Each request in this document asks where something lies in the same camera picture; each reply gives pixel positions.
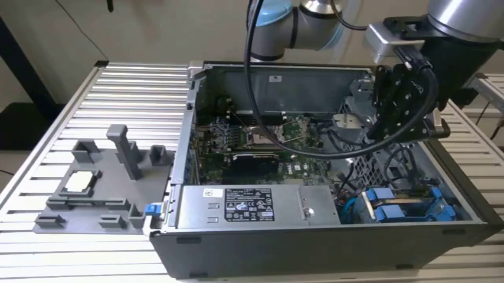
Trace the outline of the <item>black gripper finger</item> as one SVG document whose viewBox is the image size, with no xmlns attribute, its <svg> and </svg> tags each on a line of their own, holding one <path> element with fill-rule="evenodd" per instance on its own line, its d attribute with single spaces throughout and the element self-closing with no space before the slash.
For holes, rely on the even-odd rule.
<svg viewBox="0 0 504 283">
<path fill-rule="evenodd" d="M 434 110 L 414 127 L 401 135 L 401 142 L 421 142 L 430 139 L 442 139 L 451 135 L 451 128 L 441 117 L 440 110 Z"/>
<path fill-rule="evenodd" d="M 422 71 L 409 70 L 402 64 L 378 65 L 372 95 L 377 120 L 368 139 L 380 141 L 394 134 L 425 105 L 426 97 L 428 78 Z"/>
</svg>

